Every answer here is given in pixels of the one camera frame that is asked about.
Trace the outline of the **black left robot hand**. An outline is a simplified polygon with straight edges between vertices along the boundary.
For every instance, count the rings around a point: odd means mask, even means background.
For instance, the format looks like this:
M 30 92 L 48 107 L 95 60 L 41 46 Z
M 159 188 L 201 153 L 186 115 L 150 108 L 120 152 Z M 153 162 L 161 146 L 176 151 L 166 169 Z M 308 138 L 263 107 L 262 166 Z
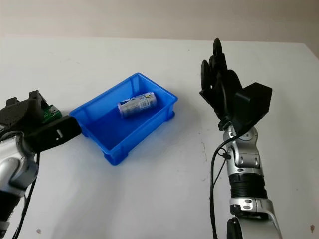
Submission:
M 48 103 L 39 90 L 30 92 L 28 99 L 23 101 L 16 97 L 8 99 L 0 111 L 0 132 L 26 132 L 41 126 L 47 107 Z

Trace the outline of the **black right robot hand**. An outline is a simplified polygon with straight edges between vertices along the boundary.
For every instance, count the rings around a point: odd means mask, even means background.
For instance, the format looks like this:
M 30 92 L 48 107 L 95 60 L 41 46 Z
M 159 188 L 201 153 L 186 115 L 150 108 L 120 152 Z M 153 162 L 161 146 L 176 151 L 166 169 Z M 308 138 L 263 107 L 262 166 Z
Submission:
M 231 124 L 233 99 L 242 89 L 238 76 L 228 69 L 219 38 L 213 41 L 213 55 L 201 63 L 200 95 L 212 106 L 220 120 L 219 127 Z

